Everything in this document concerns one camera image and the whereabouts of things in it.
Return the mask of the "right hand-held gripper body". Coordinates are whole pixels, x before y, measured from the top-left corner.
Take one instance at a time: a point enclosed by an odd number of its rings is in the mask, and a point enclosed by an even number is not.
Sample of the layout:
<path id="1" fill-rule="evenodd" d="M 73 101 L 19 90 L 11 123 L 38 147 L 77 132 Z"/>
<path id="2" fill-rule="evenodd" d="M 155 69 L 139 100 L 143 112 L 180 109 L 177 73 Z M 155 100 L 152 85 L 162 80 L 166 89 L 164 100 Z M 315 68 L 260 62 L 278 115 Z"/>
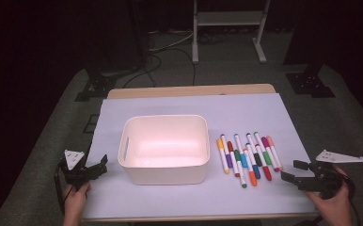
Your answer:
<path id="1" fill-rule="evenodd" d="M 333 198 L 342 183 L 345 182 L 349 187 L 349 199 L 351 200 L 355 195 L 355 184 L 348 176 L 334 169 L 334 165 L 338 163 L 363 163 L 363 156 L 351 156 L 323 150 L 316 156 L 315 162 L 309 164 L 316 183 L 315 187 L 310 188 L 309 191 L 320 192 L 322 198 L 327 200 Z"/>

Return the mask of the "red cap marker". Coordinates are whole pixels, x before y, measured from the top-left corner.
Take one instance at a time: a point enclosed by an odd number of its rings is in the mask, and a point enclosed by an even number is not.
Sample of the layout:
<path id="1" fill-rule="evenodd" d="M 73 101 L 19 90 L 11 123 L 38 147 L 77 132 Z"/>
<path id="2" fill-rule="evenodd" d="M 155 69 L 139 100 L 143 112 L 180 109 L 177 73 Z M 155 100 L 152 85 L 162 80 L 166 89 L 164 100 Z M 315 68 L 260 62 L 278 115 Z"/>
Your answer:
<path id="1" fill-rule="evenodd" d="M 228 149 L 229 149 L 229 155 L 230 155 L 230 158 L 231 158 L 232 168 L 233 168 L 233 171 L 234 171 L 234 176 L 238 178 L 238 177 L 240 177 L 240 171 L 239 171 L 238 166 L 237 166 L 237 161 L 236 161 L 236 158 L 235 158 L 234 149 L 233 149 L 231 141 L 228 141 L 227 145 L 228 145 Z"/>
<path id="2" fill-rule="evenodd" d="M 262 169 L 263 169 L 263 172 L 264 172 L 264 174 L 265 174 L 265 177 L 266 177 L 266 179 L 268 180 L 268 181 L 272 181 L 272 174 L 271 174 L 271 172 L 270 172 L 270 170 L 269 170 L 269 168 L 268 168 L 268 166 L 267 166 L 267 164 L 266 164 L 266 161 L 265 161 L 265 159 L 264 159 L 264 156 L 263 156 L 263 154 L 262 154 L 262 151 L 261 151 L 261 148 L 260 148 L 260 145 L 259 144 L 256 144 L 255 145 L 255 148 L 256 148 L 256 150 L 257 150 L 257 152 L 258 152 L 258 154 L 259 154 L 259 158 L 260 158 L 260 162 L 261 162 L 261 167 L 262 167 Z"/>

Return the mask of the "green cap marker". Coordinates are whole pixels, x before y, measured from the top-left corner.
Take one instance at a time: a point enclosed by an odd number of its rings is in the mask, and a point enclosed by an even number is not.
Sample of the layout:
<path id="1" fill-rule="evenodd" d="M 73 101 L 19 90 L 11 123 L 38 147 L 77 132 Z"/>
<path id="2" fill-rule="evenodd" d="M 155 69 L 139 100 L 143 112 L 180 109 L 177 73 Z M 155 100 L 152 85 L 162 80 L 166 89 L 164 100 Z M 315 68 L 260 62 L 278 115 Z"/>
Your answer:
<path id="1" fill-rule="evenodd" d="M 236 159 L 236 164 L 237 164 L 237 168 L 238 168 L 239 175 L 240 175 L 239 178 L 240 178 L 241 186 L 242 186 L 242 188 L 247 188 L 247 183 L 246 183 L 246 179 L 245 179 L 244 168 L 242 165 L 240 153 L 237 150 L 235 150 L 234 156 Z"/>
<path id="2" fill-rule="evenodd" d="M 261 152 L 262 152 L 262 155 L 264 157 L 264 160 L 265 160 L 266 164 L 268 166 L 271 166 L 272 165 L 271 158 L 270 158 L 268 152 L 266 151 L 266 149 L 264 147 L 264 144 L 263 144 L 263 142 L 262 142 L 262 140 L 260 138 L 259 133 L 258 132 L 254 132 L 254 137 L 257 140 L 258 144 L 260 145 L 260 149 L 261 149 Z"/>

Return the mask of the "dark blue cap marker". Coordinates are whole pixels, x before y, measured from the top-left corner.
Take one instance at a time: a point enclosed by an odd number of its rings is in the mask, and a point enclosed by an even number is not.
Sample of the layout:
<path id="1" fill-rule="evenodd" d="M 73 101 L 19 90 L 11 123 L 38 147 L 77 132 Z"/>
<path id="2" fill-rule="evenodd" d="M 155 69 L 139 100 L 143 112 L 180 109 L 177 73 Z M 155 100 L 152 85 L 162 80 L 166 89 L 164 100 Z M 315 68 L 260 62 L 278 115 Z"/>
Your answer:
<path id="1" fill-rule="evenodd" d="M 250 159 L 252 169 L 254 171 L 254 175 L 255 175 L 256 179 L 260 179 L 260 171 L 259 171 L 259 167 L 257 165 L 257 161 L 256 161 L 254 153 L 253 153 L 252 146 L 251 146 L 250 143 L 246 143 L 245 146 L 246 146 L 246 148 L 248 150 L 248 155 L 249 155 L 249 159 Z"/>

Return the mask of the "orange cap marker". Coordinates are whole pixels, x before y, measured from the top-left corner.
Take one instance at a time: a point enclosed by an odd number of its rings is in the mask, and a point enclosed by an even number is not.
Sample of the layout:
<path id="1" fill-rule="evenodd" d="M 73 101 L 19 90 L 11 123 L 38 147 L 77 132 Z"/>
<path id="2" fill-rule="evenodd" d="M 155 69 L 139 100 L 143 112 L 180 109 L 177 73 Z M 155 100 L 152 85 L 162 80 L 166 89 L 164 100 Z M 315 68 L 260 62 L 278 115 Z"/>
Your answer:
<path id="1" fill-rule="evenodd" d="M 247 148 L 244 149 L 244 154 L 245 154 L 245 159 L 246 159 L 246 162 L 247 162 L 248 175 L 249 175 L 251 185 L 252 186 L 257 186 L 258 182 L 257 182 L 257 178 L 256 178 L 256 175 L 255 175 L 255 171 L 253 170 L 252 158 L 251 158 L 250 152 L 249 152 L 249 150 Z"/>

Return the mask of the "peach cap marker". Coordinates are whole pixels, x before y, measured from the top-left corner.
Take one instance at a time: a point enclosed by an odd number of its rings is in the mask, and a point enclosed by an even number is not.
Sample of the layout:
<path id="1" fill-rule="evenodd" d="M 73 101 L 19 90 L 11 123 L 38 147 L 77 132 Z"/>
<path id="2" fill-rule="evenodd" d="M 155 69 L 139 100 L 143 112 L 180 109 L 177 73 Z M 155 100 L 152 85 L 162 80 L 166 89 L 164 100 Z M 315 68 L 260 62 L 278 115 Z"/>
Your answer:
<path id="1" fill-rule="evenodd" d="M 282 171 L 283 170 L 283 166 L 282 166 L 282 164 L 281 164 L 281 162 L 279 160 L 279 157 L 278 157 L 278 154 L 277 154 L 277 151 L 276 151 L 275 144 L 274 144 L 274 142 L 273 142 L 273 140 L 272 140 L 272 138 L 270 136 L 267 136 L 266 139 L 267 139 L 268 144 L 269 144 L 269 147 L 270 147 L 270 149 L 272 151 L 273 157 L 274 157 L 274 159 L 276 161 L 276 165 L 277 165 L 278 169 L 280 171 Z"/>

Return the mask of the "black cap marker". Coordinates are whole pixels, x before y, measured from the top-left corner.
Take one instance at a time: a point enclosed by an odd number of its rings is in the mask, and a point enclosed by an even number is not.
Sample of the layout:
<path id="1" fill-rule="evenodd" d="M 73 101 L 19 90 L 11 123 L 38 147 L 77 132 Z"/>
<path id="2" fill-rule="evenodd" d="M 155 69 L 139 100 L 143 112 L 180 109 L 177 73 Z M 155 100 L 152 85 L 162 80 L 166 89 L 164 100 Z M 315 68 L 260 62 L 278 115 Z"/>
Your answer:
<path id="1" fill-rule="evenodd" d="M 251 150 L 252 150 L 252 153 L 254 155 L 254 158 L 256 160 L 257 165 L 259 167 L 261 167 L 262 166 L 262 163 L 261 163 L 261 160 L 260 160 L 260 156 L 259 156 L 258 151 L 256 150 L 256 146 L 254 145 L 253 138 L 252 138 L 251 134 L 250 133 L 247 133 L 246 134 L 246 138 L 247 138 L 247 140 L 249 142 L 249 145 L 251 147 Z"/>

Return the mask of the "magenta cap marker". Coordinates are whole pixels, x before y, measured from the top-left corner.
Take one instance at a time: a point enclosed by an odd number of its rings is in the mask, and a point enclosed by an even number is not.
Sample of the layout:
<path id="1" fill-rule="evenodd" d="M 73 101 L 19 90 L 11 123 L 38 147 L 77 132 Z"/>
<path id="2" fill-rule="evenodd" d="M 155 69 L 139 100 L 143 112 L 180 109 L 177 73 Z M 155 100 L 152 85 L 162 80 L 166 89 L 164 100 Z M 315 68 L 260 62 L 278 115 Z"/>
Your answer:
<path id="1" fill-rule="evenodd" d="M 276 165 L 276 161 L 275 161 L 275 159 L 273 157 L 272 151 L 271 151 L 271 149 L 269 147 L 269 144 L 268 144 L 268 141 L 267 141 L 266 137 L 262 137 L 261 140 L 262 140 L 262 142 L 264 144 L 264 147 L 265 147 L 266 151 L 268 152 L 268 154 L 269 154 L 269 156 L 271 158 L 271 161 L 272 161 L 271 166 L 273 167 L 275 172 L 279 172 L 279 169 L 278 169 L 278 167 Z"/>

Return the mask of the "white plastic bin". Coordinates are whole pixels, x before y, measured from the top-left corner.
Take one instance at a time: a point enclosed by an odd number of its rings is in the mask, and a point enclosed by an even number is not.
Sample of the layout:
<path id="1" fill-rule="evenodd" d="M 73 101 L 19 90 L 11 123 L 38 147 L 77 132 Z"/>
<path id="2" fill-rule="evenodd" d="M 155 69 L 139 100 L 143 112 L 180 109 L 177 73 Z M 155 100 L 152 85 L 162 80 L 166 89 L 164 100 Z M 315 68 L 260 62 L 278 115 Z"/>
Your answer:
<path id="1" fill-rule="evenodd" d="M 154 115 L 126 121 L 118 162 L 143 186 L 199 184 L 205 180 L 210 143 L 199 115 Z"/>

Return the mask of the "purple cap marker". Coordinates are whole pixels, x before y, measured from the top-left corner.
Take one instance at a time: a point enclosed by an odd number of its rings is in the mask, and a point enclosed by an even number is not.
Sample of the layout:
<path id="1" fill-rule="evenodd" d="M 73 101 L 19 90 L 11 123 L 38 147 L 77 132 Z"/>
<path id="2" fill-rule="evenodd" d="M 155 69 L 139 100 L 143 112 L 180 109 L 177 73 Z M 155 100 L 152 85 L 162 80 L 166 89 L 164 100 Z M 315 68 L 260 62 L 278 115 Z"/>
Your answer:
<path id="1" fill-rule="evenodd" d="M 220 138 L 221 138 L 222 143 L 223 143 L 223 149 L 224 149 L 225 157 L 226 157 L 226 160 L 227 160 L 227 163 L 228 163 L 228 168 L 232 169 L 233 165 L 232 165 L 231 157 L 230 157 L 230 154 L 229 154 L 229 148 L 227 146 L 226 136 L 224 134 L 222 134 L 220 136 Z"/>

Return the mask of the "yellow cap marker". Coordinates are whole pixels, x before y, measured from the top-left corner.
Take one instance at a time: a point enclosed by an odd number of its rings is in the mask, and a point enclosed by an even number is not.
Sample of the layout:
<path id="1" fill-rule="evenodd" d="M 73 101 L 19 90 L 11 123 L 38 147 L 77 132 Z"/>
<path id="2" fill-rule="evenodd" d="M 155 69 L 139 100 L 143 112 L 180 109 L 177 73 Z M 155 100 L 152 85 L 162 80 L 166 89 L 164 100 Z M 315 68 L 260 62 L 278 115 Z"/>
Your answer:
<path id="1" fill-rule="evenodd" d="M 220 156 L 221 156 L 221 160 L 222 160 L 222 165 L 223 165 L 223 171 L 226 174 L 229 174 L 229 165 L 228 165 L 228 161 L 227 161 L 227 158 L 226 158 L 226 153 L 225 153 L 223 141 L 222 141 L 221 138 L 218 138 L 216 140 L 216 143 L 217 143 L 218 150 L 220 152 Z"/>

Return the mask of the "person's left hand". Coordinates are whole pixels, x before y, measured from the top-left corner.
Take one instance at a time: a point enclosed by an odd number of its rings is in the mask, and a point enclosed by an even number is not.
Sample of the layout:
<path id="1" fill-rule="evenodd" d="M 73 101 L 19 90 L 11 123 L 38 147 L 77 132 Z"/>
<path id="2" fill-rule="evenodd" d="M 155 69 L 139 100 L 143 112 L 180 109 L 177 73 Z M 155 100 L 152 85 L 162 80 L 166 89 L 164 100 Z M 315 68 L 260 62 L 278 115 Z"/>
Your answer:
<path id="1" fill-rule="evenodd" d="M 66 185 L 64 190 L 64 207 L 66 218 L 80 218 L 87 203 L 87 193 L 90 183 L 85 183 L 79 190 L 72 185 Z"/>

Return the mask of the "person's right hand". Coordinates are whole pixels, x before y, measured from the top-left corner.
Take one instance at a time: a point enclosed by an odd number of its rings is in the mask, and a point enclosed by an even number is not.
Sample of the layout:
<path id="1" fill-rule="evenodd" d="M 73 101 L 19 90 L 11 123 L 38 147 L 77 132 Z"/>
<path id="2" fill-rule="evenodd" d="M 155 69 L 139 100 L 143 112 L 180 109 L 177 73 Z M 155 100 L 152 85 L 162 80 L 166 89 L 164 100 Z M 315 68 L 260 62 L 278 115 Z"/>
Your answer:
<path id="1" fill-rule="evenodd" d="M 329 226 L 353 226 L 349 193 L 349 187 L 345 182 L 337 194 L 327 200 L 323 200 L 314 192 L 305 191 L 305 195 L 314 203 Z"/>

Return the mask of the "pale lavender table mat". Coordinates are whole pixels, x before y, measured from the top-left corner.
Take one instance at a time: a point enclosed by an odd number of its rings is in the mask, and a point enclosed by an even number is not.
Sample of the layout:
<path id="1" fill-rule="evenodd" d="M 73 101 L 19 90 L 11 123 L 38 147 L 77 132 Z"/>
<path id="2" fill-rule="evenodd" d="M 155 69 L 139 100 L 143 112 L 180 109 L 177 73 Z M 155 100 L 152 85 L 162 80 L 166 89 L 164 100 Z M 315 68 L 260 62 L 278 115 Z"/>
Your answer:
<path id="1" fill-rule="evenodd" d="M 207 122 L 210 160 L 199 184 L 143 186 L 134 184 L 118 162 L 118 149 L 127 120 L 139 116 L 199 115 Z M 108 172 L 93 182 L 84 213 L 91 220 L 195 219 L 284 217 L 312 214 L 311 201 L 295 186 L 260 178 L 257 186 L 242 188 L 232 173 L 223 171 L 216 140 L 233 141 L 238 134 L 270 136 L 283 167 L 308 155 L 290 116 L 276 93 L 112 99 L 102 104 L 88 161 L 108 157 Z"/>

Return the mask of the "black stand base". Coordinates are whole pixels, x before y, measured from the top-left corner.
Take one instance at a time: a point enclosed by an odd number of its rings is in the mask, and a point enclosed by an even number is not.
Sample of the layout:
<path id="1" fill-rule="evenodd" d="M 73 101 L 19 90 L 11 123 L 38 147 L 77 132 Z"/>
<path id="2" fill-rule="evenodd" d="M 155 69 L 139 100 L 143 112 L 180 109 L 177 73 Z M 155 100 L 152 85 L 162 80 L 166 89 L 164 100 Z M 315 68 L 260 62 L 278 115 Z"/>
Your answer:
<path id="1" fill-rule="evenodd" d="M 301 73 L 287 73 L 286 77 L 296 94 L 309 94 L 312 98 L 334 98 L 335 94 L 327 87 L 319 72 L 322 64 L 308 64 Z"/>
<path id="2" fill-rule="evenodd" d="M 104 98 L 117 82 L 115 76 L 103 75 L 95 68 L 86 68 L 88 80 L 76 97 L 75 102 L 86 102 L 91 98 Z"/>

